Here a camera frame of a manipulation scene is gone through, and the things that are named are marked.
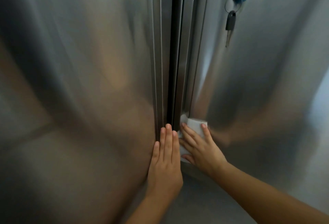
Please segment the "forearm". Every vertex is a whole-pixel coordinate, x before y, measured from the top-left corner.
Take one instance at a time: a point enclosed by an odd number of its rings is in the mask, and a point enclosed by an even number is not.
[[[329,216],[229,163],[213,178],[257,223],[329,223]]]
[[[126,224],[157,224],[165,214],[169,204],[145,197]]]

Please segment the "folded white tissue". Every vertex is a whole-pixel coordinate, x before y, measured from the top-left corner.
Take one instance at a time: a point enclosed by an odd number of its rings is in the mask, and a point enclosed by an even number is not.
[[[207,122],[205,122],[203,120],[188,118],[185,114],[183,114],[183,115],[181,115],[181,123],[186,123],[186,125],[190,129],[194,130],[200,137],[204,138],[201,124],[205,124],[206,126],[208,126]],[[178,137],[183,138],[183,134],[180,131],[178,131]],[[181,155],[185,155],[185,154],[190,155],[191,154],[182,145],[179,146],[179,151],[180,151]],[[186,159],[184,159],[182,157],[181,157],[181,161],[190,163],[189,161],[187,161]]]

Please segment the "hand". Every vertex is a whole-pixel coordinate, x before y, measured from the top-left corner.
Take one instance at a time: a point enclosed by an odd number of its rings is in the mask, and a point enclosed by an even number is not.
[[[213,141],[206,125],[201,124],[201,127],[205,140],[187,127],[185,123],[181,125],[184,139],[179,139],[179,143],[191,153],[191,155],[182,155],[182,157],[213,178],[216,171],[225,165],[227,161]]]
[[[148,170],[146,197],[166,207],[177,197],[183,186],[179,141],[171,125],[161,128],[160,143],[155,142]]]

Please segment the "finger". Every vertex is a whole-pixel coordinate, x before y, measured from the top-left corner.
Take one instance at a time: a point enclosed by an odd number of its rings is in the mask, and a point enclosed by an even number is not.
[[[182,132],[182,134],[183,134],[183,136],[184,136],[184,140],[185,140],[190,146],[192,146],[192,147],[196,147],[196,142],[195,142],[195,140],[194,140],[189,134],[187,134],[187,132],[186,132],[183,128],[181,128],[181,132]]]
[[[195,161],[192,155],[182,155],[182,158],[186,159],[187,161],[195,165]]]
[[[203,142],[203,139],[194,130],[190,129],[187,124],[183,123],[182,126],[185,132],[189,134],[189,136],[195,141],[195,143],[198,144],[200,142]]]
[[[164,144],[163,160],[171,163],[171,155],[172,155],[172,130],[171,130],[171,125],[166,124],[166,143]]]
[[[207,126],[205,124],[201,124],[201,129],[203,131],[203,134],[205,135],[206,142],[210,143],[212,141],[212,137]]]
[[[151,159],[151,165],[156,164],[160,155],[160,143],[156,141],[153,146],[153,155]]]
[[[166,129],[162,127],[160,131],[160,154],[159,154],[160,161],[163,161],[163,155],[165,153],[165,140],[166,140]]]
[[[179,139],[179,144],[182,145],[188,152],[192,153],[193,147],[189,145],[184,139]]]
[[[174,130],[172,132],[172,156],[171,156],[171,163],[172,164],[179,164],[180,163],[178,134]]]

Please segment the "black key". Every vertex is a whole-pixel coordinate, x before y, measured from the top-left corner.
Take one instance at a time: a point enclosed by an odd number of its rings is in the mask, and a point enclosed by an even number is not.
[[[228,45],[230,44],[230,39],[235,26],[235,19],[236,19],[236,14],[235,11],[232,10],[231,12],[228,13],[226,20],[225,30],[227,31],[227,39],[226,39],[225,47],[228,47]]]

